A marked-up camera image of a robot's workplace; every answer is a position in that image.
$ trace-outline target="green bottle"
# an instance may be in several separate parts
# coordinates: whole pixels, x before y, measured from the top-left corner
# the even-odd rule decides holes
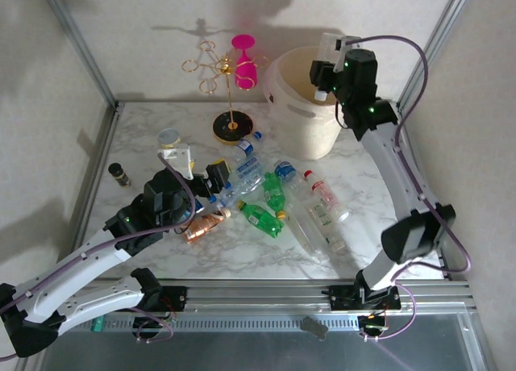
[[[281,188],[280,178],[275,173],[267,172],[263,184],[265,191],[265,201],[268,206],[276,212],[279,220],[285,219],[286,213],[283,211],[285,207],[285,195]]]
[[[250,224],[261,231],[266,232],[272,238],[276,238],[283,228],[283,222],[280,222],[266,210],[255,204],[247,204],[240,201],[237,205],[239,211],[243,213]]]

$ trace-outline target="white wall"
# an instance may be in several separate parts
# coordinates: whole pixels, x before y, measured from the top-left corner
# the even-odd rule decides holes
[[[468,275],[501,371],[514,369],[516,259],[514,0],[469,0],[411,119],[432,187],[456,209]]]
[[[248,32],[255,52],[275,59],[315,45],[325,31],[348,35],[397,34],[422,46],[447,0],[66,0],[110,88],[121,99],[200,101],[199,75],[181,70],[209,39],[219,52]],[[381,58],[378,85],[397,98],[418,56],[401,43],[371,43]],[[225,87],[214,99],[224,100]],[[237,90],[239,100],[262,99],[260,88]]]
[[[106,105],[45,0],[0,0],[0,74],[0,282],[17,285],[70,248]]]

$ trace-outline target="plastic bucket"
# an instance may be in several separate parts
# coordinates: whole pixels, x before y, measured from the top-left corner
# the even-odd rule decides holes
[[[301,160],[317,160],[333,147],[340,132],[335,121],[335,98],[314,99],[310,66],[318,47],[301,47],[286,52],[267,69],[263,89],[271,110],[281,150]]]

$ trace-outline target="marble surface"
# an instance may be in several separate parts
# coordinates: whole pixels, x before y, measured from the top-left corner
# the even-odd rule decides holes
[[[180,132],[181,141],[192,147],[196,166],[217,160],[229,147],[219,143],[212,131],[214,118],[227,109],[226,103],[138,102],[128,103],[116,127],[106,166],[122,165],[132,181],[119,187],[106,170],[95,198],[86,238],[103,227],[120,208],[127,206],[144,183],[163,169],[157,154],[157,135],[166,127]],[[261,158],[272,164],[290,161],[298,170],[313,169],[325,177],[351,214],[343,225],[347,251],[330,255],[320,264],[303,250],[285,227],[273,239],[247,223],[236,211],[209,235],[188,245],[173,232],[143,250],[138,256],[105,272],[103,277],[121,277],[133,268],[148,267],[158,278],[245,278],[245,279],[330,279],[354,278],[381,249],[382,230],[395,221],[393,204],[377,167],[351,131],[341,131],[331,152],[320,160],[299,161],[284,156],[268,126],[266,103],[236,103],[235,109],[252,117],[264,134]],[[267,208],[259,188],[248,202]],[[436,254],[426,258],[439,264]],[[411,268],[405,278],[436,279],[442,274],[426,268]]]

